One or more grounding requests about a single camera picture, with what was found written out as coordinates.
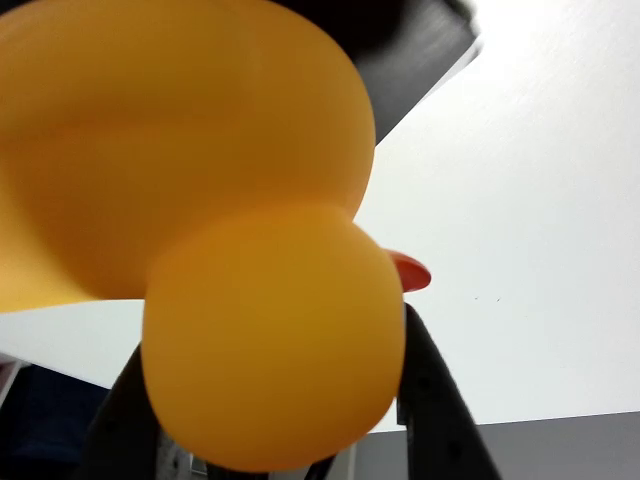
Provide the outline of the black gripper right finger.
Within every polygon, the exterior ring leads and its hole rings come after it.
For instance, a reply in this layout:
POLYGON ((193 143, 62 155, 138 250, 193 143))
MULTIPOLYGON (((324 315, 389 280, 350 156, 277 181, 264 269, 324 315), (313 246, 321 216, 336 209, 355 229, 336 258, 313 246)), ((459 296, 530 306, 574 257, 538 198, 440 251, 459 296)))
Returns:
POLYGON ((410 479, 501 477, 424 322, 405 306, 406 347, 397 422, 407 430, 410 479))

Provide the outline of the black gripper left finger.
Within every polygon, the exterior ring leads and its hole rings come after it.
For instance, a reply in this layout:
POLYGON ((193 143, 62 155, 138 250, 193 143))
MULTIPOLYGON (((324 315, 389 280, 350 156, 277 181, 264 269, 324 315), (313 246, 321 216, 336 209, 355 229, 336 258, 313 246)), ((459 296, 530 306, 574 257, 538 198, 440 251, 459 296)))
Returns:
POLYGON ((90 425, 79 466, 80 480, 156 477, 159 424, 144 384, 136 348, 90 425))

